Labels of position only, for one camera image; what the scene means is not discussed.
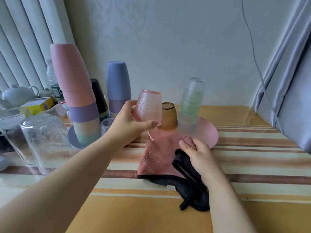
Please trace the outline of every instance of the vertical blind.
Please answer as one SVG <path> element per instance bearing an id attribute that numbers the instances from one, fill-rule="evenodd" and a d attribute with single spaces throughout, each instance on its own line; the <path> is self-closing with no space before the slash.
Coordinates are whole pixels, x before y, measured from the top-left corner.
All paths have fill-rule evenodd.
<path id="1" fill-rule="evenodd" d="M 74 43 L 63 0 L 0 0 L 0 92 L 12 84 L 50 88 L 51 43 Z"/>

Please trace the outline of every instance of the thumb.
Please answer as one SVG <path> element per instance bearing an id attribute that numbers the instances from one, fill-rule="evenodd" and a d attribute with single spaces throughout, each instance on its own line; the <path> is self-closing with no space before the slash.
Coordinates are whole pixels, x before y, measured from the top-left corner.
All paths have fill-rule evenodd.
<path id="1" fill-rule="evenodd" d="M 155 120 L 148 120 L 146 122 L 139 122 L 139 130 L 141 132 L 150 130 L 158 125 L 158 122 Z"/>
<path id="2" fill-rule="evenodd" d="M 181 149 L 186 152 L 186 154 L 192 158 L 194 157 L 194 155 L 196 154 L 196 151 L 190 146 L 188 145 L 187 143 L 185 143 L 183 140 L 180 140 L 179 141 L 179 145 L 181 147 Z"/>

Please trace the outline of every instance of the teapot handle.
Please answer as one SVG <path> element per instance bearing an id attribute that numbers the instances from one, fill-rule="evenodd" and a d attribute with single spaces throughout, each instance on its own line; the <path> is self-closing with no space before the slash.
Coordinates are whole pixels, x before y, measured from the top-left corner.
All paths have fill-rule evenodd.
<path id="1" fill-rule="evenodd" d="M 30 89 L 32 89 L 32 88 L 37 89 L 37 93 L 35 93 L 35 95 L 36 95 L 36 96 L 39 96 L 40 91 L 39 91 L 39 89 L 38 89 L 37 87 L 35 87 L 35 86 L 30 86 L 29 88 L 30 88 Z"/>

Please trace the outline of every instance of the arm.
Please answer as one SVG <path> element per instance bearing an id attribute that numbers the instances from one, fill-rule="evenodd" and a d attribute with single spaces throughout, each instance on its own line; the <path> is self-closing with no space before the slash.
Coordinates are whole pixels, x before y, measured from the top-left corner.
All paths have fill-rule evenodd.
<path id="1" fill-rule="evenodd" d="M 157 125 L 156 121 L 135 121 L 134 104 L 125 103 L 103 137 L 3 206 L 0 232 L 65 232 L 113 155 Z"/>
<path id="2" fill-rule="evenodd" d="M 197 151 L 183 141 L 179 144 L 208 187 L 214 233 L 257 233 L 239 196 L 217 164 L 209 147 L 197 139 L 193 141 Z"/>

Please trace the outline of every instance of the bottle label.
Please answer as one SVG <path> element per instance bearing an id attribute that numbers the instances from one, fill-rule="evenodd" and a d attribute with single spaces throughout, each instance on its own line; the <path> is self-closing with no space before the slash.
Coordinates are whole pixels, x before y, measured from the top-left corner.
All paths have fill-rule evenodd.
<path id="1" fill-rule="evenodd" d="M 59 86 L 51 86 L 53 93 L 56 98 L 64 98 L 62 90 L 59 88 Z"/>

